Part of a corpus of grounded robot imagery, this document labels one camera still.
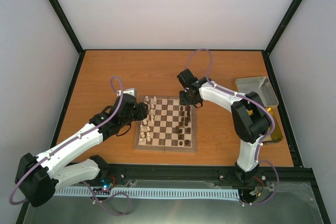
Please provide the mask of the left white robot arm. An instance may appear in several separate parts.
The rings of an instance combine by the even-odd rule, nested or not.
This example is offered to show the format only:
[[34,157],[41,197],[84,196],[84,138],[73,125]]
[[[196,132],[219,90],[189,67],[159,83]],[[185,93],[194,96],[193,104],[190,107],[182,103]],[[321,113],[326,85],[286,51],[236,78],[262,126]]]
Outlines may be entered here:
[[86,150],[101,144],[132,122],[146,119],[148,105],[137,102],[132,92],[118,96],[113,106],[94,115],[77,133],[36,156],[27,153],[19,160],[15,184],[33,207],[46,203],[55,192],[70,185],[95,180],[108,180],[108,164],[96,155],[86,161],[70,162]]

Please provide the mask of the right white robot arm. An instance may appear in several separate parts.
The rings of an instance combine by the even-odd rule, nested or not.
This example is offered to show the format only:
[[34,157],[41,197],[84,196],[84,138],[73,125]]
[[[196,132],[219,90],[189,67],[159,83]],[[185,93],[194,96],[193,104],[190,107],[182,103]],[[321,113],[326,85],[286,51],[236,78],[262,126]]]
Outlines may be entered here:
[[235,163],[235,176],[240,184],[246,184],[254,177],[259,167],[259,153],[269,128],[275,127],[275,120],[266,110],[256,92],[238,93],[224,88],[208,77],[196,78],[189,69],[177,75],[183,87],[179,92],[183,105],[212,102],[232,114],[234,129],[240,139],[240,149]]

